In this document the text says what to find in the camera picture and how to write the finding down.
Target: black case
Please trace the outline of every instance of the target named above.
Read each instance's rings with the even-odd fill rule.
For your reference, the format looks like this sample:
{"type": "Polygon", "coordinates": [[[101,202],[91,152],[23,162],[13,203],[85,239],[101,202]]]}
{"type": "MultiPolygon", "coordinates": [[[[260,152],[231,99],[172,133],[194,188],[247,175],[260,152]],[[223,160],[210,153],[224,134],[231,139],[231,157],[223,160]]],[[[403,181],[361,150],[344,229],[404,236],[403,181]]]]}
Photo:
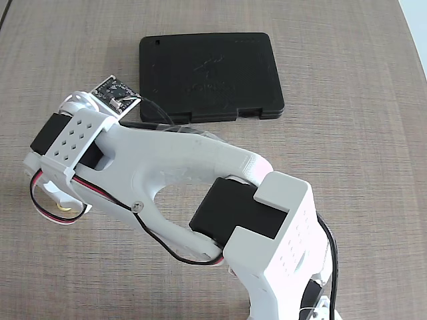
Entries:
{"type": "MultiPolygon", "coordinates": [[[[265,33],[145,37],[139,44],[142,97],[177,124],[278,118],[284,110],[270,38],[265,33]]],[[[145,103],[144,122],[162,118],[145,103]]]]}

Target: table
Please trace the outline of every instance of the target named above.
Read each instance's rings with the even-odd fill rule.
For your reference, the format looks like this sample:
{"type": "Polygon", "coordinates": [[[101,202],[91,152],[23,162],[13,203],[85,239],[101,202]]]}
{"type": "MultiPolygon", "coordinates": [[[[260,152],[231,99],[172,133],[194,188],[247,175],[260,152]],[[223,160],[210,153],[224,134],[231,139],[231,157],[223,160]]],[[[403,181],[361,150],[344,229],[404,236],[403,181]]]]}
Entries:
{"type": "MultiPolygon", "coordinates": [[[[427,83],[397,0],[14,0],[0,31],[0,318],[246,319],[225,266],[177,263],[98,211],[52,224],[22,166],[70,92],[110,74],[139,87],[142,37],[228,31],[270,35],[286,110],[198,127],[312,184],[338,241],[343,319],[427,313],[427,83]]],[[[157,202],[184,226],[206,191],[157,202]]]]}

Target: white bracket with holes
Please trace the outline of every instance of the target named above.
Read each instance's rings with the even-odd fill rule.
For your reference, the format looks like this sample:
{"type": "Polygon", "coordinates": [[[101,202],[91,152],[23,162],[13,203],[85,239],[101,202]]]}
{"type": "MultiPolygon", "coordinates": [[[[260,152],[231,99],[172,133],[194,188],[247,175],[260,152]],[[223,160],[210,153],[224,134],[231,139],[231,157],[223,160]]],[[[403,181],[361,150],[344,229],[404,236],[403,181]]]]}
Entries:
{"type": "Polygon", "coordinates": [[[274,171],[266,175],[254,199],[287,213],[278,234],[270,239],[237,226],[224,247],[224,258],[249,292],[249,319],[298,319],[306,285],[324,269],[328,252],[312,188],[274,171]]]}
{"type": "Polygon", "coordinates": [[[41,157],[41,169],[56,186],[81,200],[70,184],[74,168],[101,131],[117,123],[115,117],[90,109],[80,109],[71,118],[52,146],[41,157]]]}

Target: screw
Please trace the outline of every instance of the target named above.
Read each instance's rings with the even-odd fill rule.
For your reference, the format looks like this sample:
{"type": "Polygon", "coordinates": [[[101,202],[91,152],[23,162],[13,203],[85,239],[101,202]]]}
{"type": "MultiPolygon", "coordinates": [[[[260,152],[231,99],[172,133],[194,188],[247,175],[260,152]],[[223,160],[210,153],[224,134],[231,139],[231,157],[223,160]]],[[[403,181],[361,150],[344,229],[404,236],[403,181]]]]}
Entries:
{"type": "Polygon", "coordinates": [[[141,201],[136,201],[132,205],[132,213],[140,213],[142,208],[144,208],[144,204],[141,201]]]}

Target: white cable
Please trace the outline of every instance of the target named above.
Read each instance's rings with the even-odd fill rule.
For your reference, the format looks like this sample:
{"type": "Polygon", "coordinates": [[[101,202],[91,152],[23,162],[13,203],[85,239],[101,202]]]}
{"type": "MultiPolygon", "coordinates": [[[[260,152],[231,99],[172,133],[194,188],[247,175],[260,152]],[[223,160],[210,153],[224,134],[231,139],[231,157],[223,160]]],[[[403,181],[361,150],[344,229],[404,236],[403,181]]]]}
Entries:
{"type": "Polygon", "coordinates": [[[52,222],[54,222],[54,223],[56,223],[56,224],[58,224],[58,225],[72,225],[73,223],[75,223],[75,221],[73,221],[73,222],[60,222],[60,221],[56,221],[56,220],[54,220],[54,219],[52,219],[52,218],[50,218],[50,217],[46,216],[43,212],[41,212],[40,210],[38,210],[38,208],[37,208],[36,206],[34,206],[34,208],[35,208],[35,210],[36,210],[38,213],[40,213],[40,215],[41,215],[42,217],[44,217],[44,218],[46,218],[47,220],[52,221],[52,222]]]}

